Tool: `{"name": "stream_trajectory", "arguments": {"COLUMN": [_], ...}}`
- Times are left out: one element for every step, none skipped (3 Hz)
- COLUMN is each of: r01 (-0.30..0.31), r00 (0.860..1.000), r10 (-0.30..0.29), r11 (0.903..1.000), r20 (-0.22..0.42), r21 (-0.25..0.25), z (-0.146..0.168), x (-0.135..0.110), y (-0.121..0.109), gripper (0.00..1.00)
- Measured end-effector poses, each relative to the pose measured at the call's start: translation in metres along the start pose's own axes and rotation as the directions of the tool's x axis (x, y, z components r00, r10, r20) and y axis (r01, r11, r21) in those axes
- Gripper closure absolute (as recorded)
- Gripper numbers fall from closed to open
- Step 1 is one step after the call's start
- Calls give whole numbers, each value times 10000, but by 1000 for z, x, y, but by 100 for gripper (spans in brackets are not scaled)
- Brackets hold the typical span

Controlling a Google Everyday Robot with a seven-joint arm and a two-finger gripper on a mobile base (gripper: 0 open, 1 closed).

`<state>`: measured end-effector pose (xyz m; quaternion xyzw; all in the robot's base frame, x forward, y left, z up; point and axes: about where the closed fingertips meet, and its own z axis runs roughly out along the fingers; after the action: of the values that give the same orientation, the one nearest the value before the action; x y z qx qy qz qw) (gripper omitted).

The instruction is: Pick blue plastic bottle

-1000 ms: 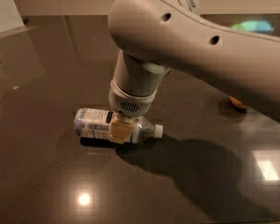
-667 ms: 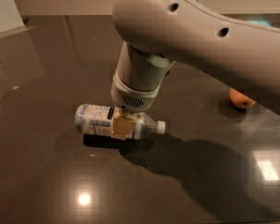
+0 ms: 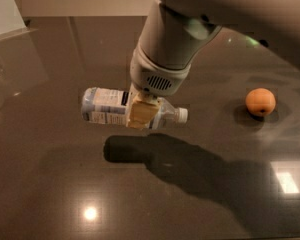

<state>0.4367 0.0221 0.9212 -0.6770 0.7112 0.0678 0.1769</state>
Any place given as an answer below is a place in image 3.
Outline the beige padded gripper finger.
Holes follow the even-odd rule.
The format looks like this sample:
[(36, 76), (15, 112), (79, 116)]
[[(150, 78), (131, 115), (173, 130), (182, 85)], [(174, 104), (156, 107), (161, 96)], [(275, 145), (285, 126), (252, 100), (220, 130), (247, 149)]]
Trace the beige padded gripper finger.
[(127, 126), (134, 129), (146, 128), (156, 116), (161, 101), (158, 97), (139, 91), (134, 85), (130, 86), (128, 102)]

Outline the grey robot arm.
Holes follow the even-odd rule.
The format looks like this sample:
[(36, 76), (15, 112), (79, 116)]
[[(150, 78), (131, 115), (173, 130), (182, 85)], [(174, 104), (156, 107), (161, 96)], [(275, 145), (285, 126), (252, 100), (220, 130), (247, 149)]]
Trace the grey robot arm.
[(300, 70), (300, 0), (154, 0), (130, 64), (127, 125), (147, 127), (219, 31), (244, 34)]

